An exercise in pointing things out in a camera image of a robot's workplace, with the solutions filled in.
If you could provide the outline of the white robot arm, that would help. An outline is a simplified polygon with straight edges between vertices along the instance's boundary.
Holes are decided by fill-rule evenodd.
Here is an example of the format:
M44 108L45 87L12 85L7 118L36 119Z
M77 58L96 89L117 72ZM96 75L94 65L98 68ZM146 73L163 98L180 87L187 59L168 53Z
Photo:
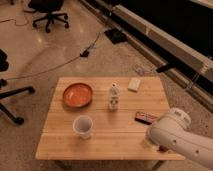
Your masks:
M154 121L146 138L213 170L213 138L189 132L191 117L179 108L171 108Z

